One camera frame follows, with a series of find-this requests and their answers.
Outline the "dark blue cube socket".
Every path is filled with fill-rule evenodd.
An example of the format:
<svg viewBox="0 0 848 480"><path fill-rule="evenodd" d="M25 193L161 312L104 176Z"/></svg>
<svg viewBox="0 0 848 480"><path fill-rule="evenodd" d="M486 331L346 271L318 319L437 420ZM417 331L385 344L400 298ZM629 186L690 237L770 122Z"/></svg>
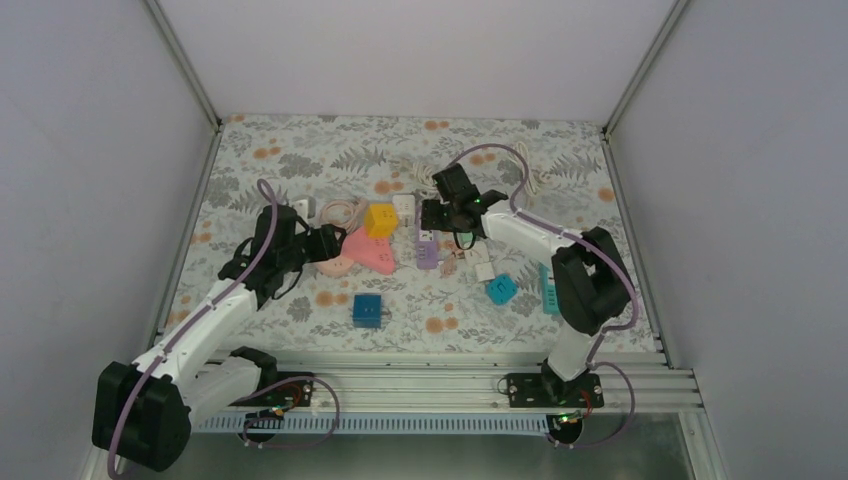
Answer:
<svg viewBox="0 0 848 480"><path fill-rule="evenodd" d="M352 324L355 328L381 328L382 296L375 293L355 295L352 307Z"/></svg>

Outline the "white plug adapter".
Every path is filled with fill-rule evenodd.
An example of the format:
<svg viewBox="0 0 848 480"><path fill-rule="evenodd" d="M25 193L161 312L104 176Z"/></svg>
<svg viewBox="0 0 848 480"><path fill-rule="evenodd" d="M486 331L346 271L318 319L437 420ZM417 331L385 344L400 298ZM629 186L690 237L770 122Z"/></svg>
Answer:
<svg viewBox="0 0 848 480"><path fill-rule="evenodd" d="M417 198L414 194L395 194L391 203L398 219L398 225L403 227L413 226L417 212Z"/></svg>

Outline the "purple power strip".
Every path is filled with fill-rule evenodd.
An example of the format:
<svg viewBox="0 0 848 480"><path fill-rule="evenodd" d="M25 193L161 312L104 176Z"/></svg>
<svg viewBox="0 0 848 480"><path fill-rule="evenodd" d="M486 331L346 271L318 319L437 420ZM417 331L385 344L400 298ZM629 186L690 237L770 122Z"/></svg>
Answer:
<svg viewBox="0 0 848 480"><path fill-rule="evenodd" d="M438 267L439 245L432 230L422 227L422 207L417 207L416 219L416 266L419 270L433 270Z"/></svg>

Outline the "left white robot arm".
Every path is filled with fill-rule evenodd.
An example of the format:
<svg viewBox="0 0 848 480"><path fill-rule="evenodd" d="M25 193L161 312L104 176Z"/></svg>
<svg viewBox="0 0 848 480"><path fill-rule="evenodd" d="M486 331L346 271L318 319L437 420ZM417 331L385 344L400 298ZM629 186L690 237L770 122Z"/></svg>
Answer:
<svg viewBox="0 0 848 480"><path fill-rule="evenodd" d="M231 405L260 405L244 422L243 438L260 420L280 419L309 403L316 378L282 374L274 356L251 347L233 350L217 364L211 356L270 300L291 289L288 274L337 258L346 231L311 227L276 202L259 214L255 233L241 242L190 317L133 362L110 363L97 382L92 443L111 461L122 457L162 472L184 451L194 427Z"/></svg>

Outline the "yellow cube socket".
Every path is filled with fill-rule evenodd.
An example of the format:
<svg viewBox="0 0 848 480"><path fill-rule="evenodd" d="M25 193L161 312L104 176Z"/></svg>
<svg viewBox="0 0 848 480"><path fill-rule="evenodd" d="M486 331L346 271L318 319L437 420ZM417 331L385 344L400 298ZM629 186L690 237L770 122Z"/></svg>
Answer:
<svg viewBox="0 0 848 480"><path fill-rule="evenodd" d="M387 239L398 227L398 217L390 203L375 203L368 206L364 216L364 229L369 238Z"/></svg>

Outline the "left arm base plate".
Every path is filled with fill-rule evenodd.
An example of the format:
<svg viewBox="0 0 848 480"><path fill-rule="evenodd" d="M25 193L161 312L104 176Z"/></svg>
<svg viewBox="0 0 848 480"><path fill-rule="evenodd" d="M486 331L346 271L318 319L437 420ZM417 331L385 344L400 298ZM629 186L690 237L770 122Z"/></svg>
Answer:
<svg viewBox="0 0 848 480"><path fill-rule="evenodd" d="M314 381L305 376L311 376L308 372L283 372L280 381L285 380L284 385L275 386L268 392L246 400L237 400L230 403L231 407L308 407L311 403Z"/></svg>

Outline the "pink triangular power strip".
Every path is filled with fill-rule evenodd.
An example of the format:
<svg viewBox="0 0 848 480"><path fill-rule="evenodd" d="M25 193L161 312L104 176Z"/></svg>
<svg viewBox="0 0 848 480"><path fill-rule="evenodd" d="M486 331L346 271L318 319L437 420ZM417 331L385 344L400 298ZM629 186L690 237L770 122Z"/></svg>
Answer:
<svg viewBox="0 0 848 480"><path fill-rule="evenodd" d="M364 227L346 236L342 255L381 275L391 275L396 269L389 240L369 237Z"/></svg>

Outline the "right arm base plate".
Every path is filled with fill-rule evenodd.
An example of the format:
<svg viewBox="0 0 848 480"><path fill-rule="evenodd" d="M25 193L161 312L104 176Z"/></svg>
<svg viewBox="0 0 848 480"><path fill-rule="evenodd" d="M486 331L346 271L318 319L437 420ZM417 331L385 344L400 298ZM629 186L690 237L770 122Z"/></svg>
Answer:
<svg viewBox="0 0 848 480"><path fill-rule="evenodd" d="M511 408L605 406L600 377L588 371L570 381L563 381L554 374L541 373L510 373L503 380Z"/></svg>

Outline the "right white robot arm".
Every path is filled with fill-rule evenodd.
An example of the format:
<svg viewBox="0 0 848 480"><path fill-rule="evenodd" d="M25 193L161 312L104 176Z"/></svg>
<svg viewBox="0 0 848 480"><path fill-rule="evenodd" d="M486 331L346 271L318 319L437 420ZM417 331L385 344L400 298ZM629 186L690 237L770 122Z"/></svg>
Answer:
<svg viewBox="0 0 848 480"><path fill-rule="evenodd" d="M459 164L435 173L433 181L439 196L422 203L423 229L502 242L552 273L564 325L542 363L541 391L552 406L567 406L580 393L579 381L608 321L621 315L635 295L611 234L601 227L580 234L557 227L519 208L503 192L480 191Z"/></svg>

